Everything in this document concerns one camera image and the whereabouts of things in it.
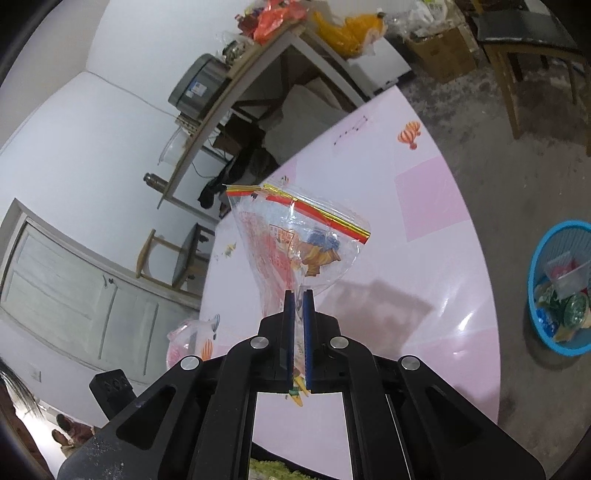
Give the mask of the green and white sleeve forearm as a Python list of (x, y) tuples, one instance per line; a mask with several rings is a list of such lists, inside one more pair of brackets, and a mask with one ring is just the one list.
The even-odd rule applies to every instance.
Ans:
[(312, 480), (301, 472), (291, 472), (278, 461), (249, 461), (249, 480)]

